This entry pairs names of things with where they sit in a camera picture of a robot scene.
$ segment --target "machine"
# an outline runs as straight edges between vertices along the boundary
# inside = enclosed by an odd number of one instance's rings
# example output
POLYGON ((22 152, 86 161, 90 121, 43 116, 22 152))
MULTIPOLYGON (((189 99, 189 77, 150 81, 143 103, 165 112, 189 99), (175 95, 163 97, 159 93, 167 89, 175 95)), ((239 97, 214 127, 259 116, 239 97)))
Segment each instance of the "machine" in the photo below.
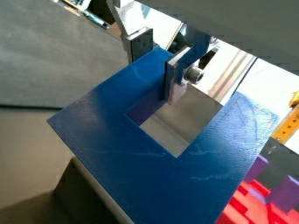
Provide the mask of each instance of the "machine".
MULTIPOLYGON (((211 36, 297 72, 294 41, 279 42, 277 27, 267 26, 274 19, 285 33, 293 15, 277 16, 279 1, 139 2, 107 1, 131 64, 49 122, 134 223, 211 224, 277 128, 278 116, 237 92, 178 157, 139 126, 167 102, 175 104, 187 82, 202 80, 209 63, 203 56, 217 52, 209 51, 211 36), (187 24, 187 46, 177 54, 155 46, 142 4, 187 24)), ((285 7, 294 10, 293 3, 285 7)))

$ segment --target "red object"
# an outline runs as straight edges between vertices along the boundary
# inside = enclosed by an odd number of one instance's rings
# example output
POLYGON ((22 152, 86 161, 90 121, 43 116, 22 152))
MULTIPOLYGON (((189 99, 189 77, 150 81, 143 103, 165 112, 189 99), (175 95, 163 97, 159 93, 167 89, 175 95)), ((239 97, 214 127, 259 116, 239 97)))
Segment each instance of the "red object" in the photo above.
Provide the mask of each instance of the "red object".
POLYGON ((299 213, 294 209, 285 213, 274 204, 265 205, 250 188, 265 197, 270 194, 270 190, 257 180, 250 184, 242 181, 218 224, 299 224, 299 213))
POLYGON ((263 196, 266 197, 271 191, 257 181, 254 180, 251 183, 250 183, 251 187, 254 188, 254 190, 263 196))
POLYGON ((249 224, 249 219, 243 214, 229 204, 225 208, 222 216, 217 222, 218 224, 249 224))
POLYGON ((241 185, 238 187, 238 191, 242 192, 242 194, 247 195, 250 190, 250 184, 246 181, 241 182, 241 185))

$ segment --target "metal plate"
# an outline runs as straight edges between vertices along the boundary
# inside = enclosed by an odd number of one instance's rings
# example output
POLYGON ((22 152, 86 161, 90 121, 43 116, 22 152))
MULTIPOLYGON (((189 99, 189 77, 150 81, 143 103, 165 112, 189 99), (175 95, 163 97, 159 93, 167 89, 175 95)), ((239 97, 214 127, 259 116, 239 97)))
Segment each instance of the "metal plate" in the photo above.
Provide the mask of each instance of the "metal plate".
POLYGON ((147 28, 130 42, 133 61, 137 61, 154 50, 154 29, 147 28))
POLYGON ((278 117, 235 93, 177 158, 137 125, 165 104, 170 57, 155 48, 49 122, 135 223, 211 224, 278 117))

